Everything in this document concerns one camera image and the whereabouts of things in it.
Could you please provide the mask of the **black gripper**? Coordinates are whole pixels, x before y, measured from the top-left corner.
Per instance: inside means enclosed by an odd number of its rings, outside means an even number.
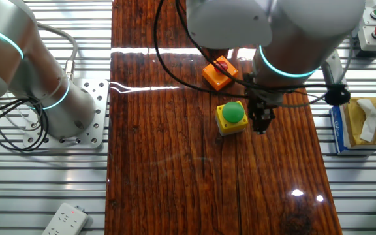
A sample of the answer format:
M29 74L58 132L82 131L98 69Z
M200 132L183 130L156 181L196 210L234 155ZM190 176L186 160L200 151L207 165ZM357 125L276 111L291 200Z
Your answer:
M253 130L258 134L264 134L272 122L272 115L269 114L277 108L256 95L250 95L247 103L249 115L254 115L252 120Z

